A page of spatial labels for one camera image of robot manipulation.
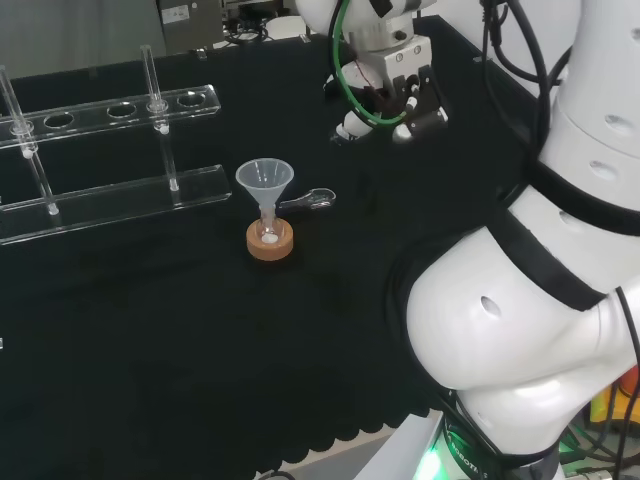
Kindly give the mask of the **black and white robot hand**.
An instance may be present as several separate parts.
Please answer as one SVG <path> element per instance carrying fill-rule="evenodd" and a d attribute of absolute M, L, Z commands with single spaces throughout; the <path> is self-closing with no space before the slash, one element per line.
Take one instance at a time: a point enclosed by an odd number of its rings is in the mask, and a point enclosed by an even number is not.
<path fill-rule="evenodd" d="M 447 126 L 430 38 L 416 35 L 380 51 L 357 51 L 344 40 L 331 40 L 328 59 L 325 93 L 341 96 L 348 107 L 335 127 L 336 142 L 356 142 L 380 130 L 403 144 Z"/>

